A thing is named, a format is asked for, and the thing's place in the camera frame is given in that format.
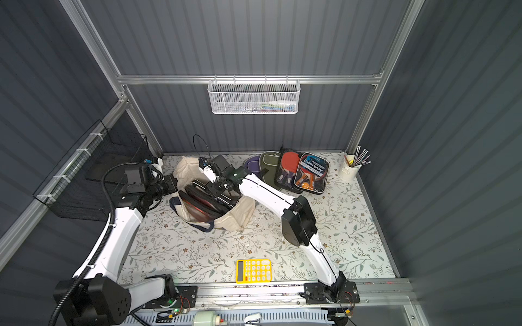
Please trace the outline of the floral canvas tote bag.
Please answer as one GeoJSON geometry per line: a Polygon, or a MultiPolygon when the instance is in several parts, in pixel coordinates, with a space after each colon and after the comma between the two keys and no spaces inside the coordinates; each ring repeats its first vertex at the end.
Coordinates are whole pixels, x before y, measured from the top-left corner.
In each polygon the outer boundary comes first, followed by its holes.
{"type": "Polygon", "coordinates": [[[208,178],[199,170],[200,160],[197,158],[183,157],[174,170],[173,176],[178,179],[178,191],[169,199],[169,206],[174,213],[188,225],[200,232],[209,233],[213,230],[225,230],[231,232],[242,232],[253,216],[255,201],[249,197],[239,194],[239,188],[235,192],[225,192],[221,196],[213,196],[205,185],[208,178]],[[214,221],[199,222],[187,211],[185,204],[179,197],[178,192],[186,186],[193,185],[205,191],[230,210],[228,213],[214,221]]]}

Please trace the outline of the purple round case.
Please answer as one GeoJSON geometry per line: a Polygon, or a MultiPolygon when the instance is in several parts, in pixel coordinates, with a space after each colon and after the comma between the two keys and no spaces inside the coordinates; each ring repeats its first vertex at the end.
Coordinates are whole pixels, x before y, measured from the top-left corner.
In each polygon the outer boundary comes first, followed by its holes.
{"type": "Polygon", "coordinates": [[[244,168],[246,168],[248,171],[253,173],[258,178],[261,178],[262,176],[262,169],[260,167],[260,157],[261,155],[251,156],[243,163],[244,168]]]}

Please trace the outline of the olive green paddle cover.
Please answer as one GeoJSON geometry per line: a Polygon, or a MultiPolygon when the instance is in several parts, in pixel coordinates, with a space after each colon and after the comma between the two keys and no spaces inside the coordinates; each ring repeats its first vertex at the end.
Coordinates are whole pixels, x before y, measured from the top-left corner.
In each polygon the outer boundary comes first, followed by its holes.
{"type": "Polygon", "coordinates": [[[280,153],[274,151],[262,153],[259,159],[261,179],[276,190],[281,190],[281,187],[275,182],[279,159],[280,153]]]}

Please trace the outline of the red ping pong paddle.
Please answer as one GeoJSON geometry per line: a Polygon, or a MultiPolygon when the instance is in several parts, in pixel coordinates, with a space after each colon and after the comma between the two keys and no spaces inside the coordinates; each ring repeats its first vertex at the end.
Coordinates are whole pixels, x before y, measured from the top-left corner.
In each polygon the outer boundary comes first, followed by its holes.
{"type": "Polygon", "coordinates": [[[302,194],[303,191],[294,184],[301,153],[295,152],[292,149],[281,148],[279,154],[275,184],[284,190],[295,194],[302,194]]]}

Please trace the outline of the blue Deerway paddle set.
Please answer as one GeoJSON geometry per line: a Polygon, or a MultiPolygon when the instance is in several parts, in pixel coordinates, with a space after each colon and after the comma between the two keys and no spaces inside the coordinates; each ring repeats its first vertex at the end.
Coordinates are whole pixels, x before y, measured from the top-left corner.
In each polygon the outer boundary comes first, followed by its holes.
{"type": "Polygon", "coordinates": [[[323,194],[330,163],[325,158],[305,152],[300,156],[294,187],[311,194],[323,194]]]}

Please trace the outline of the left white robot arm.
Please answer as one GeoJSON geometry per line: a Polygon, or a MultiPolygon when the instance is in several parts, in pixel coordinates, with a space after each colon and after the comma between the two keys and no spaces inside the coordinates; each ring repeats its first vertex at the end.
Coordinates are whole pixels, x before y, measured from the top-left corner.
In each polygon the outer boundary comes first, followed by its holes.
{"type": "Polygon", "coordinates": [[[151,302],[171,307],[178,292],[172,277],[160,274],[134,285],[118,278],[146,213],[175,193],[178,181],[162,163],[125,162],[109,168],[101,187],[110,207],[107,222],[86,260],[57,284],[49,325],[119,325],[151,302]]]}

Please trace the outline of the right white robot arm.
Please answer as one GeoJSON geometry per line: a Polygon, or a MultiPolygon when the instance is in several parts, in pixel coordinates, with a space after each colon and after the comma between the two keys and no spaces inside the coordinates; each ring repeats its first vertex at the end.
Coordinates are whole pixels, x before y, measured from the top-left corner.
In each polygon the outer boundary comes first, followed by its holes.
{"type": "Polygon", "coordinates": [[[281,220],[281,232],[291,245],[300,248],[316,271],[326,294],[336,296],[347,282],[323,246],[316,218],[304,196],[292,197],[268,185],[244,167],[235,168],[224,156],[200,157],[198,168],[219,193],[234,190],[265,206],[281,220]]]}

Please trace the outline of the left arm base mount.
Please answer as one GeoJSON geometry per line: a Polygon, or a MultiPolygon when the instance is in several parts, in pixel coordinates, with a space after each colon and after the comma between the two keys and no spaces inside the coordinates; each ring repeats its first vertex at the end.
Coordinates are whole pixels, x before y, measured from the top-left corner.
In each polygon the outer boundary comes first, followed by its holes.
{"type": "Polygon", "coordinates": [[[159,299],[144,304],[145,309],[191,309],[197,301],[197,286],[175,286],[173,293],[167,292],[159,299]]]}

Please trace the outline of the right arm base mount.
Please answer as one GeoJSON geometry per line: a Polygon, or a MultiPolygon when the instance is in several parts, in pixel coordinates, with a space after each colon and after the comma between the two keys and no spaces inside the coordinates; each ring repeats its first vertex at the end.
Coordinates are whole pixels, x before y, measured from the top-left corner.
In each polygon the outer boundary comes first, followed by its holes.
{"type": "Polygon", "coordinates": [[[306,283],[299,293],[308,305],[358,304],[360,296],[355,282],[345,281],[342,285],[329,287],[322,283],[306,283]]]}

